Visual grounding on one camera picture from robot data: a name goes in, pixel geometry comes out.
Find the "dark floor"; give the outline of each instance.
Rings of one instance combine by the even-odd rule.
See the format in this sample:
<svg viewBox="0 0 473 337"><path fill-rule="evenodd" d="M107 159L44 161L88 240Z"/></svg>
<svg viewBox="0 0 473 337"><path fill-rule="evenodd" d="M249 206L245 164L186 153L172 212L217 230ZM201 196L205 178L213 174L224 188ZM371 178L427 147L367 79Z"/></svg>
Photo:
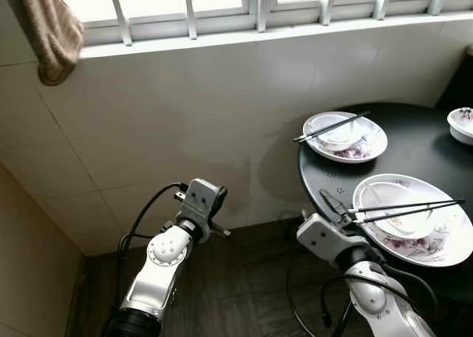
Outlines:
<svg viewBox="0 0 473 337"><path fill-rule="evenodd" d="M319 292L323 282L339 272L305 253L294 242L295 233L290 228L288 221L272 222L236 229L230 239L212 237L198 245L177 283L177 301L166 317L163 335L306 336L290 311L285 292L287 266L297 256L293 275L296 306L317 336L330 336L331 331L321 323ZM140 270L144 259L143 249L131 252L126 285ZM114 255L89 258L84 274L72 336L98 337L114 292ZM343 283L334 285L328 299L334 320L347 300ZM466 331L473 329L471 316L472 310L462 307L454 318L447 318L452 327L447 329L450 333L446 336L455 333L467 336ZM371 335L365 320L354 313L344 336Z"/></svg>

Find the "beige wall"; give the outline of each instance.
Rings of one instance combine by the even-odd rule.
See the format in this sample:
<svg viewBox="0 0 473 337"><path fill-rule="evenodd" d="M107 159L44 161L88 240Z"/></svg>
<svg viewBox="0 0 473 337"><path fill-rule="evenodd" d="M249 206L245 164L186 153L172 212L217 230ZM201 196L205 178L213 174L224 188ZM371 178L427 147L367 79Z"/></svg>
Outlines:
<svg viewBox="0 0 473 337"><path fill-rule="evenodd" d="M0 336L64 336L80 258L0 165Z"/></svg>
<svg viewBox="0 0 473 337"><path fill-rule="evenodd" d="M147 199L170 181L226 185L217 221L229 228L310 209L290 142L303 121L366 101L431 106L473 42L471 19L380 22L82 59L64 84L46 87L36 65L23 64L30 50L17 26L3 23L23 52L20 64L0 67L0 161L88 255L113 251ZM0 47L0 65L12 63L12 44L0 38ZM172 200L158 201L142 231L155 232L176 210Z"/></svg>

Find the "black chopsticks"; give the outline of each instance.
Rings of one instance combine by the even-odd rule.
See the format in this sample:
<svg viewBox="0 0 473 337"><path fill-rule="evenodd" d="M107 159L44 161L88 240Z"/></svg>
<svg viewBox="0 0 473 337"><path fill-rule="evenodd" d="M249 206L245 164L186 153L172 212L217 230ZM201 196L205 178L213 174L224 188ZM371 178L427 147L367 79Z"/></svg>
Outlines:
<svg viewBox="0 0 473 337"><path fill-rule="evenodd" d="M394 208L409 208L409 207L418 206L418 205L434 205L434 204L445 203L443 205L437 205L437 206L434 206L434 207L427 207L427 208L422 208L422 209L417 209L417 210L405 211L403 213L396 213L396 214L383 215L383 216L380 216L380 217L370 217L370 218L367 218L367 219L353 220L353 222L355 224L367 224L368 222L391 219L393 217L402 217L403 215L416 214L416 213L421 213L423 211L431 211L431 210L435 210L435 209L445 208L447 206L464 204L464 202L465 202L464 199L443 200L443 201L440 201L440 202L422 202L422 203L405 204L405 205L378 206L376 208L349 209L349 211L351 213L363 213L363 212L366 212L366 211L379 211L379 210L394 209Z"/></svg>
<svg viewBox="0 0 473 337"><path fill-rule="evenodd" d="M307 140L311 139L314 136L322 135L325 132L329 132L330 130L334 130L334 129L338 128L339 126L345 125L347 123L351 123L352 121L354 121L358 118L364 117L365 115L368 115L369 113L371 113L371 112L370 111L361 112L360 114L358 114L354 117L351 117L351 118L339 121L338 123L326 126L323 129L315 130L314 132L310 132L309 134L305 134L305 135L301 135L299 137L295 137L293 139L293 141L295 143L303 143L304 141L307 141Z"/></svg>

